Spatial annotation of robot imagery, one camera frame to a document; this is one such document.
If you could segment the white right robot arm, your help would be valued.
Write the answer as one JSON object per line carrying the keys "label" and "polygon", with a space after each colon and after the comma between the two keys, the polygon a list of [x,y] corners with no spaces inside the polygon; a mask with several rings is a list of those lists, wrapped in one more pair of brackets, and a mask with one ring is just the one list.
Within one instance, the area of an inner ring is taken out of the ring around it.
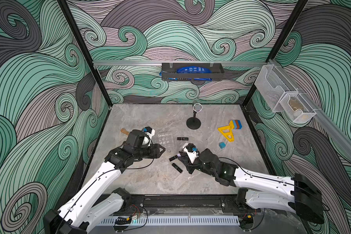
{"label": "white right robot arm", "polygon": [[250,171],[235,161],[219,158],[209,149],[199,152],[186,145],[176,155],[192,174],[199,171],[212,176],[220,185],[238,187],[236,204],[254,210],[270,208],[295,213],[315,224],[323,224],[324,204],[321,191],[304,175],[273,176]]}

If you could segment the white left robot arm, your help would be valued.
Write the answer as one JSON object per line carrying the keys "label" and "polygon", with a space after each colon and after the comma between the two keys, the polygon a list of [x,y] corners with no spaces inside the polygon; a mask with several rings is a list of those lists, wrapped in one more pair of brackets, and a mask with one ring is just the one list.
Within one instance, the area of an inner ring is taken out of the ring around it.
{"label": "white left robot arm", "polygon": [[94,176],[58,210],[49,210],[44,218],[47,234],[87,234],[110,214],[119,211],[130,196],[117,189],[108,198],[98,202],[103,192],[125,170],[141,159],[158,159],[166,151],[160,144],[146,147],[123,145],[109,152]]}

